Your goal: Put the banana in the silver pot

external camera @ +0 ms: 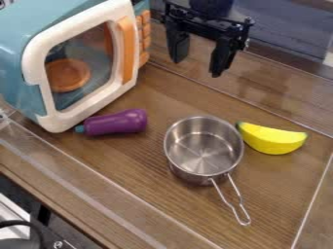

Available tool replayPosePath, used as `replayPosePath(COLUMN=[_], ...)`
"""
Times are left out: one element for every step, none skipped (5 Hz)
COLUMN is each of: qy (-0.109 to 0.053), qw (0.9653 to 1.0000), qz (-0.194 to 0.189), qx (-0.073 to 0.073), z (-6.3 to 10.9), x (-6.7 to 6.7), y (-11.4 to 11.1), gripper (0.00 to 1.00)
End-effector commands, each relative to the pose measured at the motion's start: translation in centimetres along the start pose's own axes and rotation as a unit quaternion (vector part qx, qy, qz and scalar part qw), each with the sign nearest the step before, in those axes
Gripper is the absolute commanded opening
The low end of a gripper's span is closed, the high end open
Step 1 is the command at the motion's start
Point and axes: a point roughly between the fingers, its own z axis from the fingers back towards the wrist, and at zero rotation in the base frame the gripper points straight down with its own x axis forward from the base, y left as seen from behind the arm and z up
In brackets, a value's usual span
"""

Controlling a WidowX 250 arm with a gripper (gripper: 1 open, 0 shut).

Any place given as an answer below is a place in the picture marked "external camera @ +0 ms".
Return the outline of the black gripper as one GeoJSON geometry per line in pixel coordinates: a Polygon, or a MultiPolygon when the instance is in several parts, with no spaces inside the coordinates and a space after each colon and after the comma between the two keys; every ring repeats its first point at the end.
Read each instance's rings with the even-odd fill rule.
{"type": "Polygon", "coordinates": [[[217,40],[210,62],[210,73],[217,78],[230,68],[238,41],[248,40],[256,21],[236,10],[234,0],[166,0],[163,24],[174,63],[189,55],[192,34],[217,40]]]}

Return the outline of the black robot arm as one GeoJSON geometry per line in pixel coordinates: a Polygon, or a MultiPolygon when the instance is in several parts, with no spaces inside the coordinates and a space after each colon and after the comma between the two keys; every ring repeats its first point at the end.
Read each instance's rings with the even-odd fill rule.
{"type": "Polygon", "coordinates": [[[190,35],[216,42],[210,73],[214,78],[230,68],[236,54],[249,48],[256,21],[234,9],[234,0],[166,0],[163,25],[170,59],[179,63],[190,51],[190,35]]]}

